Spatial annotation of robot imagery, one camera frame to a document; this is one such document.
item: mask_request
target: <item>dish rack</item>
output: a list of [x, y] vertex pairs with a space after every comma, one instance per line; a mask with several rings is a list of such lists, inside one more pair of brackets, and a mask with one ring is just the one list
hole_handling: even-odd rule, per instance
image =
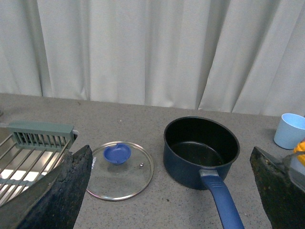
[[74, 126], [16, 121], [0, 143], [0, 206], [58, 166], [76, 135]]

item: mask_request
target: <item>yellow object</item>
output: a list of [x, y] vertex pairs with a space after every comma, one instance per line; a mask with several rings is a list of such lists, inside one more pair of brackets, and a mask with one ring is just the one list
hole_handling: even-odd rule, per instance
[[[294, 153], [296, 153], [298, 151], [299, 152], [305, 151], [305, 138], [302, 140], [302, 142], [297, 144], [297, 146], [295, 147]], [[305, 155], [299, 155], [299, 156], [297, 156], [297, 159], [303, 164], [303, 166], [305, 166]]]

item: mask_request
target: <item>countertop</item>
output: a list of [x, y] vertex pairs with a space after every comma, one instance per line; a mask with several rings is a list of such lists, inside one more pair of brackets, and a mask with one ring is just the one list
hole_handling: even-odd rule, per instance
[[273, 137], [280, 117], [209, 112], [144, 105], [0, 94], [0, 123], [14, 120], [73, 124], [79, 136], [71, 151], [84, 145], [94, 150], [112, 141], [141, 145], [152, 156], [154, 175], [140, 194], [109, 202], [85, 193], [75, 229], [221, 229], [211, 193], [175, 182], [163, 165], [163, 132], [173, 119], [201, 116], [228, 127], [238, 138], [240, 155], [225, 183], [246, 229], [268, 229], [271, 224], [263, 209], [250, 165], [258, 146], [277, 158], [292, 153], [278, 147]]

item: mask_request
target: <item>glass lid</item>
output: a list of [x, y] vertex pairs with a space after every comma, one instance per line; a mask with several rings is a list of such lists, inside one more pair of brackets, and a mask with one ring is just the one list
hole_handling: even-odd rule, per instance
[[153, 177], [153, 160], [131, 142], [106, 143], [93, 152], [87, 191], [99, 199], [128, 199], [143, 191]]

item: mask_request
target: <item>green plastic holder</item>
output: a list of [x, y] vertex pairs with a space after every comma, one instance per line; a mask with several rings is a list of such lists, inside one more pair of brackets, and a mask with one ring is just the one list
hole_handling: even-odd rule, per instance
[[17, 148], [36, 150], [69, 149], [75, 138], [73, 125], [33, 121], [14, 121], [8, 126]]

